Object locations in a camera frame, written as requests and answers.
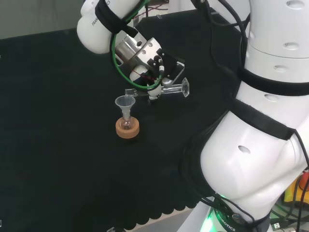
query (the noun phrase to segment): silver metal part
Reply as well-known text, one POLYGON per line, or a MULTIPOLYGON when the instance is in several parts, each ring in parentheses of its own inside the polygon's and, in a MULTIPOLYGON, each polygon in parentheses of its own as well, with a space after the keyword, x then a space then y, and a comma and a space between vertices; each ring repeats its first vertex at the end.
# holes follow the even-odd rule
MULTIPOLYGON (((184 67, 183 63, 177 62, 177 65, 182 65, 184 67)), ((183 73, 184 69, 176 76, 176 78, 174 80, 170 80, 169 78, 165 77, 162 80, 162 85, 164 87, 170 87, 171 85, 174 84, 174 82, 178 79, 178 77, 180 77, 180 75, 183 73)))
POLYGON ((134 38, 126 36, 115 48, 116 55, 123 61, 129 61, 146 44, 147 40, 138 33, 134 38))
POLYGON ((141 50, 134 56, 138 64, 145 66, 147 69, 153 68, 147 63, 150 59, 155 59, 158 56, 157 51, 161 49, 160 44, 154 38, 150 39, 141 50))
POLYGON ((239 214, 233 214, 232 218, 238 224, 244 225, 246 223, 246 221, 239 214))

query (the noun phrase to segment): black cable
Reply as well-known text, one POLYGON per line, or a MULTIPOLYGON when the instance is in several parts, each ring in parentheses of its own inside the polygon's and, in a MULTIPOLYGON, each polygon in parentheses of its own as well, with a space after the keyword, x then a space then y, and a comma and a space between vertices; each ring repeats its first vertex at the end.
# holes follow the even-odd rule
MULTIPOLYGON (((282 210, 283 212, 288 213, 287 210, 285 210, 284 208, 282 208, 282 207, 279 206, 278 204, 275 204, 275 205, 276 205, 280 210, 282 210)), ((274 211, 274 210, 271 210, 271 212, 272 212, 274 215, 278 216, 279 218, 283 218, 283 217, 284 217, 283 215, 279 214, 278 212, 276 212, 276 211, 274 211)), ((288 219, 286 219, 286 221, 289 221, 289 222, 292 222, 292 223, 297 222, 298 216, 295 215, 295 214, 291 214, 291 216, 295 217, 296 219, 294 219, 294 218, 288 218, 288 219)), ((277 221, 274 221, 275 219, 277 219, 277 218, 273 218, 273 219, 271 220, 271 225, 278 223, 277 221)), ((302 217, 301 222, 309 222, 309 216, 302 217)))
MULTIPOLYGON (((243 24, 245 27, 245 30, 247 29, 247 26, 250 22, 250 18, 251 16, 250 14, 248 14, 245 20, 245 23, 243 24)), ((240 59, 241 64, 245 64, 245 61, 246 61, 247 45, 248 45, 248 41, 246 43, 243 43, 242 36, 241 36, 240 45, 239 45, 239 59, 240 59)))
POLYGON ((241 212, 243 212, 244 214, 248 215, 248 216, 252 219, 253 223, 255 222, 255 219, 254 219, 254 217, 253 217, 251 214, 249 214, 249 213, 247 213, 246 211, 244 211, 242 208, 240 208, 238 205, 236 205, 235 203, 233 203, 231 200, 229 200, 229 199, 227 199, 227 198, 224 198, 224 197, 220 196, 219 194, 218 194, 218 196, 219 196, 222 200, 227 201, 227 202, 231 203, 232 205, 234 205, 237 209, 239 209, 239 210, 240 210, 241 212))
MULTIPOLYGON (((301 139, 297 130, 295 130, 295 135, 296 135, 296 137, 297 137, 297 139, 300 143, 301 149, 303 150, 303 153, 304 153, 304 156, 305 156, 305 159, 306 159, 306 162, 307 162, 307 166, 309 167, 309 157, 308 157, 305 145, 303 143, 303 140, 301 139)), ((306 185, 305 185, 304 190, 303 190, 303 193, 301 194, 296 232, 299 232, 300 222, 301 222, 301 212, 302 212, 302 208, 303 208, 303 204, 304 204, 304 198, 305 198, 305 194, 306 194, 306 190, 307 190, 308 185, 309 185, 309 179, 307 180, 306 185)))
POLYGON ((219 201, 227 210, 229 210, 230 212, 233 212, 233 210, 231 209, 230 206, 228 206, 228 204, 223 201, 223 199, 220 197, 219 194, 215 193, 212 195, 217 201, 219 201))
POLYGON ((149 16, 149 7, 148 7, 148 3, 145 4, 145 10, 146 10, 146 17, 149 16))
POLYGON ((294 187, 293 201, 292 201, 292 206, 291 206, 290 210, 288 211, 287 215, 285 215, 284 217, 281 217, 281 218, 279 218, 277 220, 273 220, 275 223, 280 223, 281 221, 285 221, 286 219, 289 218, 289 216, 293 212, 293 210, 295 208, 296 195, 297 195, 297 191, 298 191, 298 186, 299 186, 300 180, 301 180, 301 176, 298 177, 298 179, 296 180, 296 184, 295 184, 295 187, 294 187))
MULTIPOLYGON (((242 40, 243 40, 242 45, 244 46, 244 44, 247 44, 247 35, 246 35, 246 29, 245 29, 240 17, 236 13, 236 11, 231 7, 231 5, 228 4, 225 0, 218 0, 218 1, 232 14, 232 16, 235 18, 236 22, 238 23, 240 33, 241 33, 241 37, 242 37, 242 40)), ((244 67, 244 65, 245 65, 244 59, 242 59, 241 66, 244 67)))
POLYGON ((219 64, 215 57, 214 57, 214 53, 213 53, 213 31, 212 31, 212 24, 210 24, 210 30, 209 30, 209 36, 210 36, 210 55, 211 55, 211 59, 212 61, 214 62, 214 64, 218 67, 218 69, 229 75, 230 77, 232 77, 235 81, 235 89, 234 91, 231 93, 232 97, 236 97, 237 93, 238 93, 238 90, 239 90, 239 86, 240 86, 240 83, 241 81, 239 80, 239 78, 237 77, 237 75, 235 74, 235 72, 233 72, 231 69, 229 69, 228 67, 224 66, 224 65, 221 65, 219 64))
MULTIPOLYGON (((285 212, 286 214, 289 214, 289 213, 290 213, 289 211, 287 211, 286 209, 284 209, 283 207, 281 207, 281 206, 278 205, 277 203, 275 203, 275 206, 277 206, 281 211, 285 212)), ((298 218, 297 215, 292 214, 292 213, 290 214, 290 216, 293 216, 293 217, 295 217, 295 218, 298 218)))
POLYGON ((217 23, 216 21, 213 20, 213 18, 211 16, 211 7, 210 7, 208 1, 204 2, 204 5, 202 5, 202 8, 200 10, 204 11, 204 9, 203 9, 204 7, 205 7, 205 10, 206 10, 206 12, 204 13, 205 17, 214 26, 218 26, 218 27, 236 27, 236 26, 238 26, 238 23, 227 23, 227 24, 217 23))
MULTIPOLYGON (((206 130, 202 130, 198 136, 207 136, 215 127, 218 126, 220 121, 223 119, 223 117, 226 115, 227 111, 225 111, 219 119, 217 119, 215 122, 213 122, 209 127, 207 127, 206 130)), ((198 197, 198 199, 203 202, 206 205, 209 205, 212 208, 215 208, 219 210, 222 213, 232 215, 233 211, 229 207, 222 206, 218 203, 215 203, 213 201, 210 201, 209 199, 205 199, 203 194, 201 193, 202 191, 199 189, 199 185, 197 185, 193 180, 192 180, 192 170, 191 170, 191 156, 193 154, 196 154, 196 145, 193 140, 193 138, 188 142, 187 146, 184 149, 183 155, 180 159, 179 162, 179 170, 180 170, 180 175, 181 178, 185 181, 187 186, 190 188, 190 190, 198 197)))

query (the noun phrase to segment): green light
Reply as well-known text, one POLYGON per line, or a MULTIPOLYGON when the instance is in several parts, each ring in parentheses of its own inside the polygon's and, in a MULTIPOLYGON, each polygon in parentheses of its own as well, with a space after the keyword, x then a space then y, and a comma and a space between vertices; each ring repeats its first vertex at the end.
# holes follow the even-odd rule
POLYGON ((215 229, 215 227, 213 226, 213 223, 212 223, 211 213, 209 214, 209 216, 203 222, 203 225, 202 225, 200 232, 216 232, 216 229, 215 229))

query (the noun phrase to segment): clear funnel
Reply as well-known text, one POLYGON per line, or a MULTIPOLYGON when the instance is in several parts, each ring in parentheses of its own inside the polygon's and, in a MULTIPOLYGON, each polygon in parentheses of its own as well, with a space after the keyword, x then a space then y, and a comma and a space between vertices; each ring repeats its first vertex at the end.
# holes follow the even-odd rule
POLYGON ((129 130, 134 127, 134 120, 132 120, 130 115, 130 110, 135 104, 135 98, 121 96, 115 100, 116 105, 122 110, 122 120, 120 121, 120 127, 129 130))

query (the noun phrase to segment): black strap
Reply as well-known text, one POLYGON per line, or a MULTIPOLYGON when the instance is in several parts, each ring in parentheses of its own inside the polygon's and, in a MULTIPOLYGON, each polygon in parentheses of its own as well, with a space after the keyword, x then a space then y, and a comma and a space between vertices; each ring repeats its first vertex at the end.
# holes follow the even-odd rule
POLYGON ((110 10, 105 0, 100 0, 98 2, 96 6, 96 16, 101 24, 113 34, 118 34, 122 30, 131 37, 135 37, 138 34, 137 30, 129 27, 124 20, 120 19, 110 10))
POLYGON ((294 134, 294 129, 277 122, 238 99, 231 98, 228 109, 245 123, 278 139, 289 140, 294 134))
POLYGON ((239 78, 246 84, 266 93, 272 93, 282 96, 309 95, 309 82, 288 83, 288 82, 269 80, 260 77, 258 75, 255 75, 244 68, 239 68, 238 75, 239 78))

